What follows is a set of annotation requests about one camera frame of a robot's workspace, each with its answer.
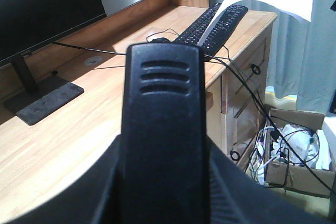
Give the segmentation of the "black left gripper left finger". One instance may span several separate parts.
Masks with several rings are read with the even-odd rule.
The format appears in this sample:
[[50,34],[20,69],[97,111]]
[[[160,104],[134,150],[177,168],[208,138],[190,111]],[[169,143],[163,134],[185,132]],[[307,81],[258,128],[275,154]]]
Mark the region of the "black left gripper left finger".
[[41,206],[73,184],[116,135],[24,144],[1,161],[1,223]]

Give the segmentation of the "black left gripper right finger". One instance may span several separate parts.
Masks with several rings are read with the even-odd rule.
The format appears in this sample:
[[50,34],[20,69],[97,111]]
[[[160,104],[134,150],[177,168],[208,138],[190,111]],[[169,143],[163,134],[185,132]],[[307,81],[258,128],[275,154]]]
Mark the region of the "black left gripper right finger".
[[254,182],[210,139],[211,223],[328,223]]

